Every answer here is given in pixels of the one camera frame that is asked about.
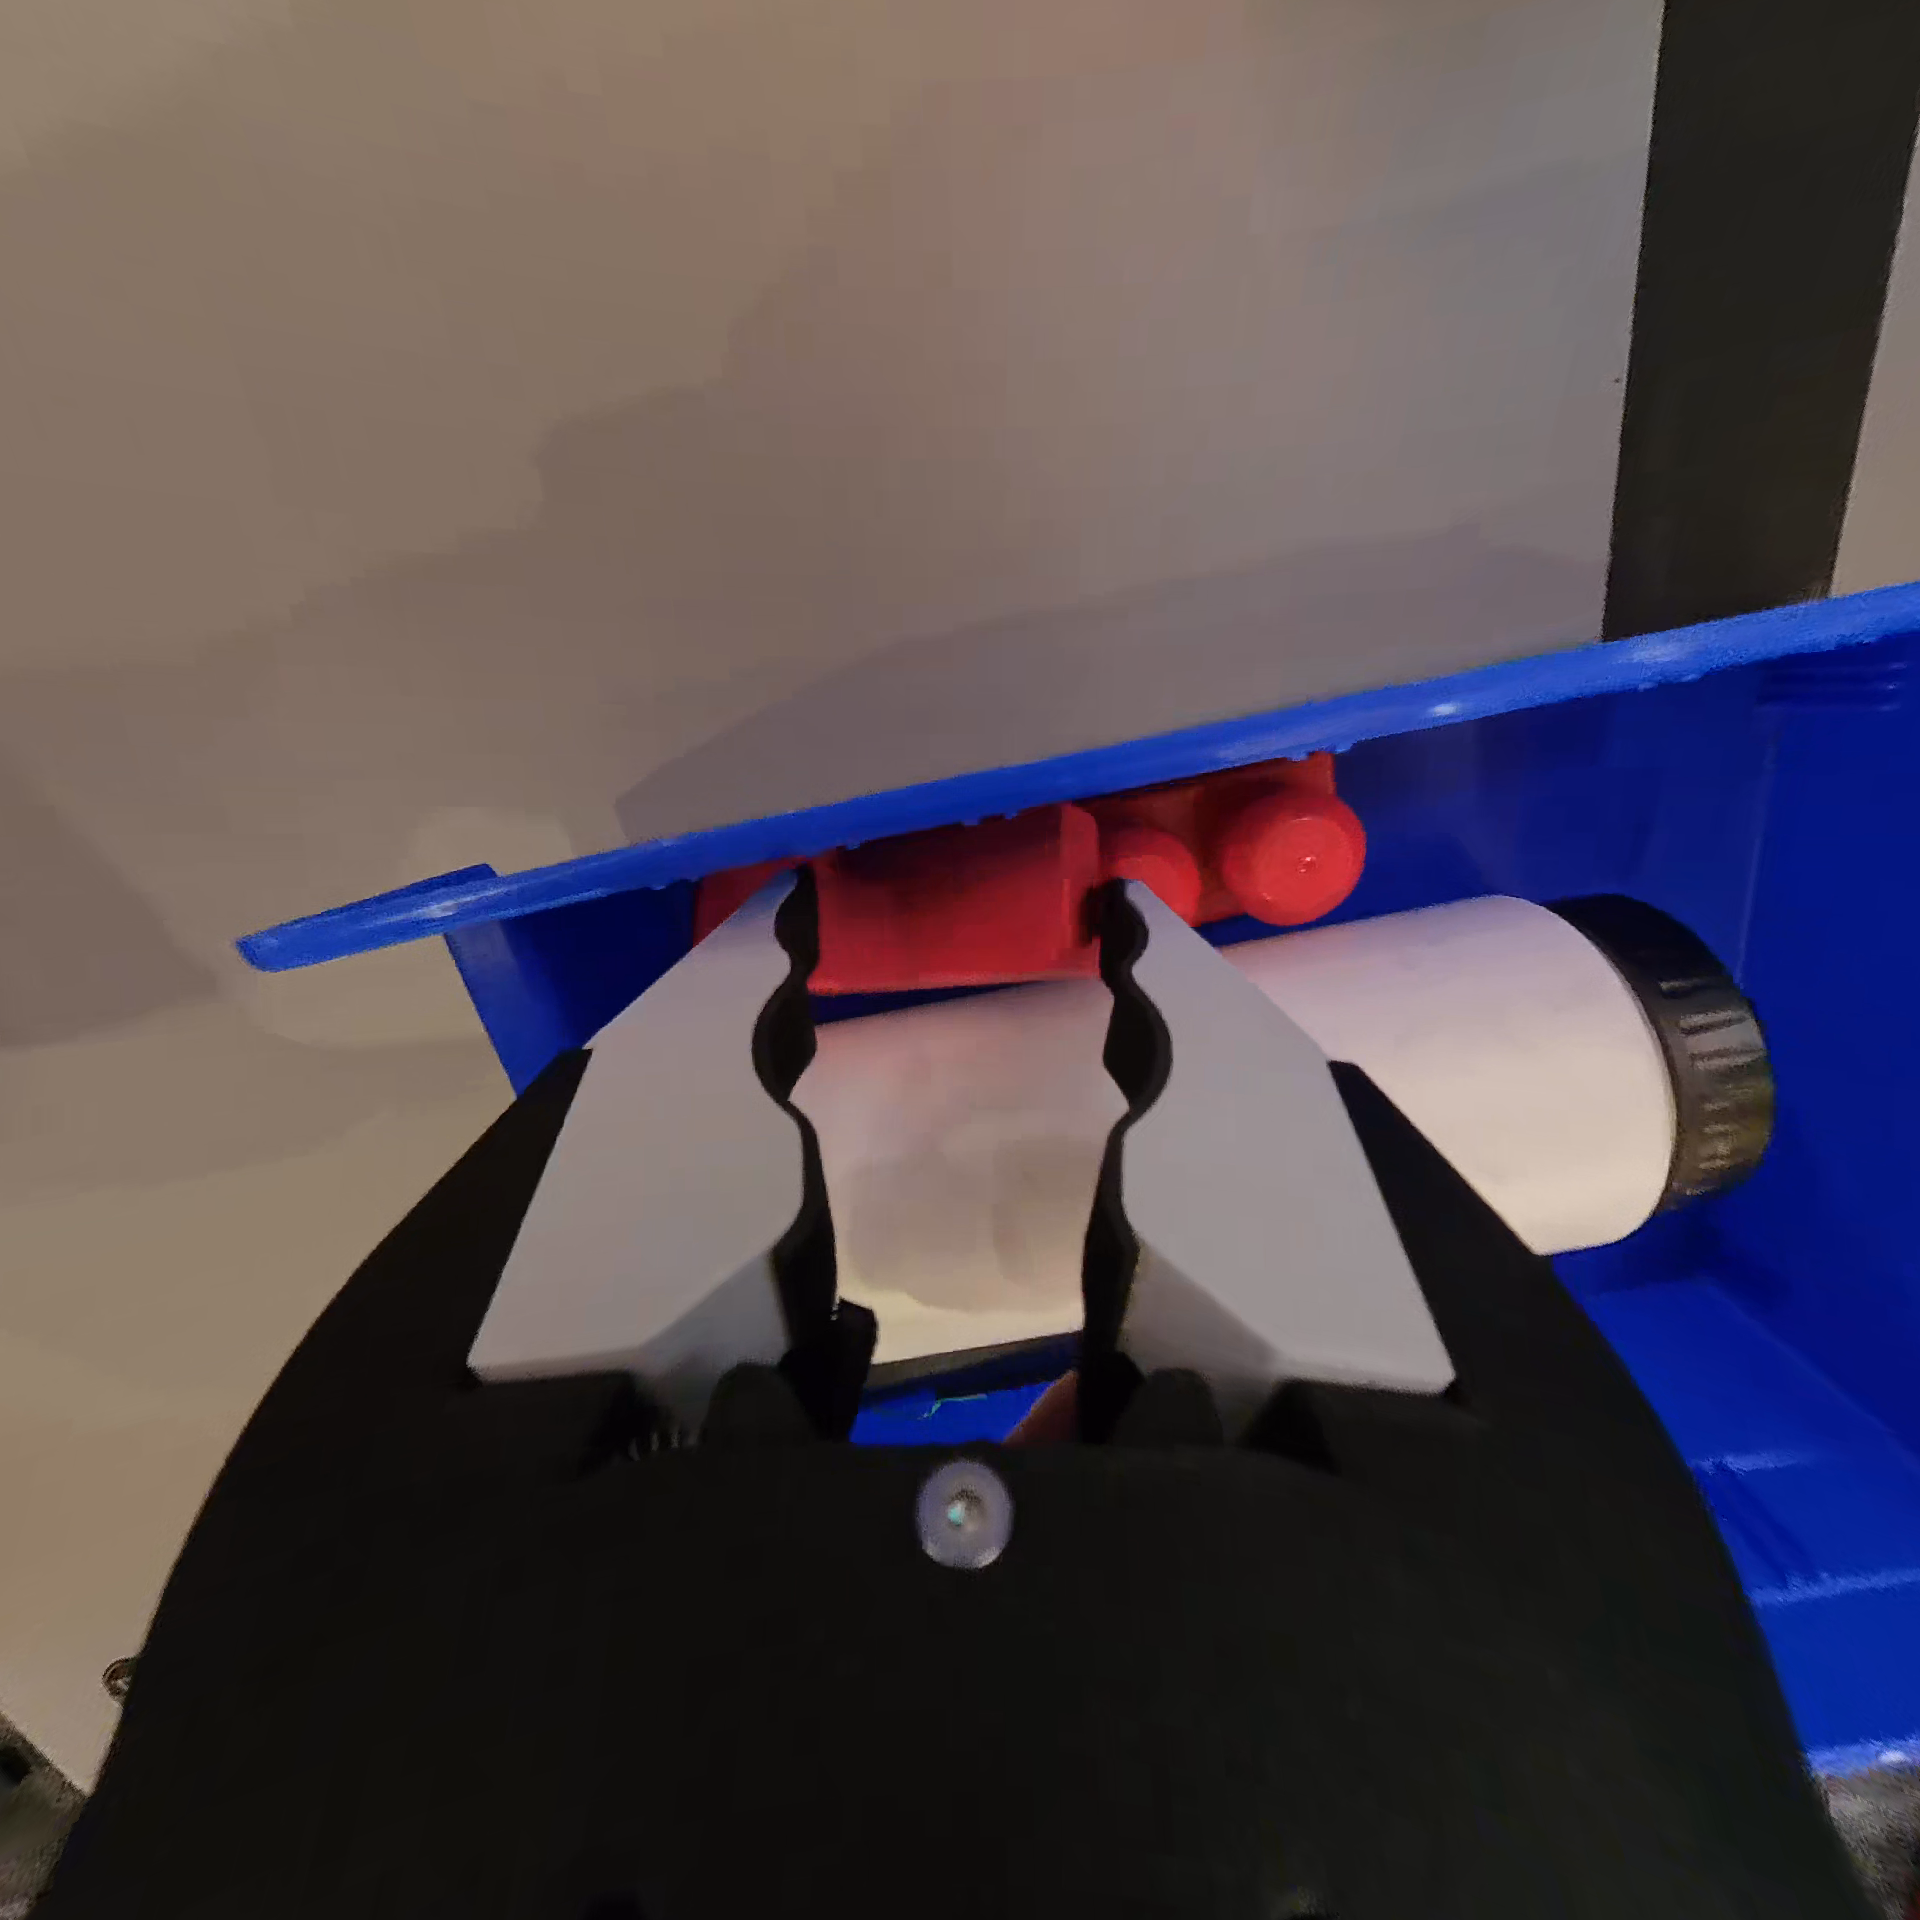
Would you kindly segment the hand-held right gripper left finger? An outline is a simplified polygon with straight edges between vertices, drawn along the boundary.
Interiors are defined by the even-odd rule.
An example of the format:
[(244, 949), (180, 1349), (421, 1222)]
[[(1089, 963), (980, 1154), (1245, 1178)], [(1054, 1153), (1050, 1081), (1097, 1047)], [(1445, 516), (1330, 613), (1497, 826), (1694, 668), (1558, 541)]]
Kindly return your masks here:
[(487, 1382), (623, 1373), (707, 1399), (828, 1337), (810, 879), (767, 879), (587, 1044), (474, 1339)]

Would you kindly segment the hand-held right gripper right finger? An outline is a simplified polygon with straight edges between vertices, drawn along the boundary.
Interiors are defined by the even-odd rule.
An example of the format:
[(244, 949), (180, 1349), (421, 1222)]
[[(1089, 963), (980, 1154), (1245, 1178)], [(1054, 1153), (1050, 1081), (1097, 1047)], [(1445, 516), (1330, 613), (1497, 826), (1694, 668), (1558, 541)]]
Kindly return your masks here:
[(1443, 1397), (1434, 1324), (1330, 1061), (1139, 879), (1094, 895), (1121, 1116), (1084, 1247), (1082, 1411), (1156, 1373), (1217, 1411), (1285, 1386)]

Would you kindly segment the white squeeze bottle black cap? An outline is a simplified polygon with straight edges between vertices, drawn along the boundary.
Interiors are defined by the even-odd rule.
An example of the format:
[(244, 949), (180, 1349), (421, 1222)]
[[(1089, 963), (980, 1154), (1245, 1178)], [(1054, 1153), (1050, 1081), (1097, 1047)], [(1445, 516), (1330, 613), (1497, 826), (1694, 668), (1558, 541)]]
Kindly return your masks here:
[[(1540, 1258), (1626, 1239), (1762, 1161), (1754, 1003), (1627, 895), (1484, 895), (1231, 945), (1332, 1061), (1362, 1067)], [(1097, 1161), (1123, 1113), (1092, 978), (820, 1023), (820, 1140), (846, 1299), (879, 1362), (1067, 1337)]]

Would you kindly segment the red plastic block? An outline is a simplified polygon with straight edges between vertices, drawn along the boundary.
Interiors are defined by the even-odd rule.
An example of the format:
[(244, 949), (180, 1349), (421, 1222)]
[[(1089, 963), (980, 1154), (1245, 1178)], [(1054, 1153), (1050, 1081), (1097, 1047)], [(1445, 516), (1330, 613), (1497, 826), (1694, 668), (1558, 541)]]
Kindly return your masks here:
[(1101, 870), (1141, 879), (1190, 925), (1314, 924), (1353, 894), (1367, 854), (1330, 753), (1139, 786), (1085, 812)]

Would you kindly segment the long red rectangular bar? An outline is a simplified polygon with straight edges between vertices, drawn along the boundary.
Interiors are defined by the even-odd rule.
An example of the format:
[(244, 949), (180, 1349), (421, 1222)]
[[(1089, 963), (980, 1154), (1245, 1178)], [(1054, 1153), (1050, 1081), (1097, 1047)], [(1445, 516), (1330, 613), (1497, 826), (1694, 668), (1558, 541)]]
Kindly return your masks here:
[(1061, 802), (837, 849), (810, 861), (822, 996), (947, 991), (1097, 973), (1097, 821)]

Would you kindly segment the blue plastic bin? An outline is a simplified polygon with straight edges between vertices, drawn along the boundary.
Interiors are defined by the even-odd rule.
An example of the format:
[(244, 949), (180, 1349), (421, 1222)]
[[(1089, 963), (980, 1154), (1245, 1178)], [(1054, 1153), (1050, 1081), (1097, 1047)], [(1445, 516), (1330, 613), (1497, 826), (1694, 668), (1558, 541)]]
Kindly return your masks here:
[(238, 939), (263, 973), (444, 939), (517, 1089), (691, 941), (709, 873), (1332, 753), (1334, 922), (1635, 895), (1761, 1006), (1758, 1172), (1564, 1254), (1734, 1551), (1807, 1757), (1915, 1766), (1915, 583), (1367, 687), (604, 854), (468, 861)]

